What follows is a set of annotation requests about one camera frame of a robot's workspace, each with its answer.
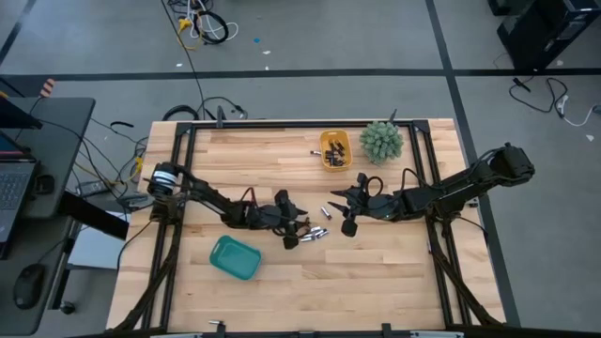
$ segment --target gray floor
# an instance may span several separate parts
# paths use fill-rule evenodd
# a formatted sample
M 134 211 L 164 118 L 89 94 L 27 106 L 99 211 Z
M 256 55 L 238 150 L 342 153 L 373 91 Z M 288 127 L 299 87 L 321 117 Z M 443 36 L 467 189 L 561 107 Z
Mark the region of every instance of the gray floor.
M 237 22 L 240 33 L 225 45 L 191 53 L 197 70 L 441 68 L 424 0 L 382 0 L 371 7 L 359 0 L 215 2 L 216 12 Z M 24 3 L 0 0 L 0 39 Z M 503 53 L 495 33 L 501 19 L 490 14 L 485 0 L 435 3 L 453 67 L 494 69 L 492 61 Z M 168 24 L 158 2 L 38 0 L 0 73 L 189 71 Z M 597 20 L 558 57 L 562 66 L 553 67 L 601 67 L 600 29 Z M 511 68 L 506 56 L 497 64 Z M 601 102 L 601 76 L 561 79 L 570 87 L 567 116 L 580 122 L 592 104 Z M 457 82 L 478 152 L 510 141 L 523 146 L 537 168 L 527 185 L 491 193 L 522 325 L 601 331 L 596 287 L 601 282 L 596 250 L 601 211 L 595 205 L 600 188 L 593 181 L 601 166 L 601 116 L 573 128 L 554 113 L 536 113 L 511 100 L 511 78 L 462 77 Z M 201 85 L 206 97 L 226 96 L 251 118 L 383 117 L 394 108 L 401 117 L 455 117 L 443 77 L 204 79 Z M 518 95 L 548 105 L 544 79 L 533 80 L 530 87 L 532 94 Z M 133 123 L 134 138 L 145 136 L 151 121 L 174 105 L 200 102 L 189 80 L 59 82 L 53 96 L 95 98 L 94 117 Z M 587 135 L 595 139 L 590 142 Z M 90 125 L 87 137 L 118 166 L 131 155 L 130 145 L 97 125 Z M 100 158 L 95 163 L 111 173 Z M 49 312 L 36 335 L 98 332 L 114 283 L 111 271 L 77 271 L 67 298 L 82 304 L 78 314 Z M 87 289 L 94 292 L 85 295 Z

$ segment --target small yellow basket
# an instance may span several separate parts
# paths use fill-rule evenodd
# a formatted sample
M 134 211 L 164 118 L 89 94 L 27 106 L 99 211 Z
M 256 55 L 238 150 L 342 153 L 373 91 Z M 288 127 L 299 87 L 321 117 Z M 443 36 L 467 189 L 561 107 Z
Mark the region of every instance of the small yellow basket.
M 345 148 L 345 164 L 342 166 L 331 166 L 328 159 L 326 159 L 326 151 L 330 151 L 330 141 L 338 141 Z M 326 171 L 331 173 L 345 171 L 353 163 L 353 153 L 350 150 L 350 139 L 346 131 L 332 130 L 324 131 L 319 137 L 319 147 L 321 149 L 321 161 L 323 166 L 326 167 Z

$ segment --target wooden table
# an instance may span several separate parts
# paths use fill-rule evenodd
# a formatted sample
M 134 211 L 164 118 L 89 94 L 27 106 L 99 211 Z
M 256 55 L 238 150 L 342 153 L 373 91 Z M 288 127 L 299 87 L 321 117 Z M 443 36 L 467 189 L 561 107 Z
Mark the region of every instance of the wooden table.
M 430 119 L 440 175 L 446 178 L 465 168 L 452 119 Z M 157 162 L 169 161 L 175 122 L 155 122 L 144 162 L 149 177 Z M 320 211 L 327 201 L 344 204 L 331 190 L 348 188 L 359 172 L 384 180 L 384 192 L 400 188 L 401 171 L 415 169 L 406 129 L 400 159 L 381 167 L 363 155 L 362 129 L 346 129 L 354 162 L 343 173 L 327 173 L 320 158 L 309 155 L 318 149 L 325 129 L 202 130 L 197 133 L 193 173 L 220 193 L 239 199 L 254 186 L 259 204 L 272 203 L 273 195 L 288 189 L 299 208 L 309 211 L 314 226 L 330 229 L 321 240 L 301 243 L 286 251 L 281 238 L 267 231 L 230 229 L 219 217 L 197 203 L 186 207 L 184 230 L 177 262 L 176 284 L 169 331 L 215 331 L 209 320 L 222 320 L 228 331 L 295 330 L 393 330 L 444 329 L 432 257 L 428 253 L 423 219 L 386 223 L 360 216 L 355 238 L 340 232 L 343 217 L 332 207 L 332 220 Z M 425 156 L 424 139 L 419 138 Z M 183 159 L 185 146 L 180 151 Z M 429 170 L 426 176 L 431 182 Z M 407 176 L 407 188 L 417 186 Z M 146 191 L 146 183 L 140 184 Z M 148 221 L 149 210 L 132 216 L 128 238 Z M 466 207 L 462 215 L 479 222 L 477 210 Z M 481 229 L 465 221 L 453 222 L 455 243 L 463 278 L 486 309 L 503 321 L 501 300 Z M 135 239 L 123 253 L 107 327 L 125 317 L 146 288 L 155 245 L 157 225 Z M 263 254 L 253 280 L 238 281 L 208 262 L 213 245 L 229 235 L 256 247 Z M 453 285 L 447 280 L 455 322 L 459 312 Z M 162 290 L 156 299 L 162 300 Z M 153 324 L 158 325 L 160 304 L 155 304 Z

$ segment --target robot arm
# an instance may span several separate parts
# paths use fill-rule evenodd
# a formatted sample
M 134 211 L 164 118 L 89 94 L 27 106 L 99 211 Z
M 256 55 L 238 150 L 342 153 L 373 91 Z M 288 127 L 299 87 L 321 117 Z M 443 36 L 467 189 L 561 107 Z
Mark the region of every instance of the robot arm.
M 371 196 L 369 182 L 373 179 L 379 180 L 380 184 L 382 182 L 378 177 L 367 178 L 365 174 L 358 175 L 359 186 L 331 192 L 347 199 L 347 207 L 330 202 L 345 216 L 342 232 L 349 237 L 355 236 L 355 217 L 360 215 L 399 222 L 421 218 L 432 212 L 439 219 L 452 219 L 470 199 L 497 185 L 513 187 L 529 181 L 534 175 L 534 166 L 524 150 L 506 144 L 487 151 L 468 169 L 437 184 L 404 189 L 407 172 L 413 173 L 410 169 L 403 171 L 403 187 L 392 195 L 378 193 Z
M 177 184 L 177 177 L 183 175 L 184 185 Z M 222 222 L 235 229 L 249 230 L 271 230 L 274 234 L 283 237 L 286 249 L 293 249 L 299 244 L 297 233 L 310 228 L 308 219 L 301 223 L 295 221 L 300 215 L 307 212 L 296 208 L 288 198 L 286 190 L 280 190 L 275 194 L 275 205 L 260 207 L 254 198 L 253 188 L 247 192 L 252 195 L 252 201 L 231 201 L 212 189 L 208 183 L 195 177 L 185 167 L 171 162 L 163 162 L 156 165 L 152 178 L 149 180 L 148 193 L 155 198 L 155 203 L 150 214 L 152 220 L 165 220 L 170 223 L 181 219 L 180 210 L 177 207 L 186 201 L 198 202 L 205 207 L 218 213 Z M 179 187 L 179 193 L 184 196 L 177 198 L 174 195 L 175 187 Z

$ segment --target white cable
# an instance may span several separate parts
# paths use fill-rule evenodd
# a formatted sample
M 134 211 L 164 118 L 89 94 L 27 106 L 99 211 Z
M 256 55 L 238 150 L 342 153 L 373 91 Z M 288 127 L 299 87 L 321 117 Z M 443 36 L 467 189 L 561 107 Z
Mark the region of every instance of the white cable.
M 198 3 L 200 3 L 200 6 L 203 8 L 204 11 L 207 11 L 207 8 L 205 8 L 205 4 L 203 4 L 202 0 L 198 0 Z M 207 18 L 207 23 L 208 23 L 208 29 L 209 29 L 207 32 L 212 33 L 213 37 L 219 38 L 217 36 L 217 34 L 215 34 L 215 32 L 218 32 L 218 31 L 222 30 L 223 27 L 219 27 L 217 29 L 213 29 L 213 27 L 210 25 L 210 19 L 209 18 Z M 233 25 L 233 26 L 236 26 L 236 33 L 234 33 L 231 36 L 229 36 L 225 41 L 229 41 L 232 38 L 235 38 L 236 35 L 238 34 L 238 31 L 239 31 L 239 27 L 238 27 L 237 23 L 226 23 L 226 25 L 230 25 L 230 24 Z M 200 28 L 201 29 L 203 28 L 203 19 L 202 18 L 200 18 Z
M 200 38 L 200 36 L 194 35 L 194 17 L 192 8 L 190 7 L 190 0 L 188 0 L 188 7 L 186 8 L 186 19 L 189 20 L 193 25 L 192 28 L 190 28 L 190 38 Z
M 562 112 L 563 120 L 565 120 L 565 122 L 567 122 L 572 127 L 582 127 L 582 126 L 584 126 L 587 122 L 589 122 L 589 117 L 591 117 L 591 113 L 593 112 L 594 108 L 598 104 L 594 104 L 593 106 L 591 106 L 591 109 L 589 109 L 589 113 L 586 114 L 586 117 L 584 118 L 584 122 L 582 122 L 582 123 L 574 123 L 574 122 L 570 121 L 569 119 L 567 119 L 567 117 L 565 117 L 565 104 L 567 103 L 568 99 L 569 99 L 569 97 L 567 95 L 565 95 L 563 97 L 563 100 L 561 102 L 557 102 L 557 109 L 559 109 L 560 112 Z

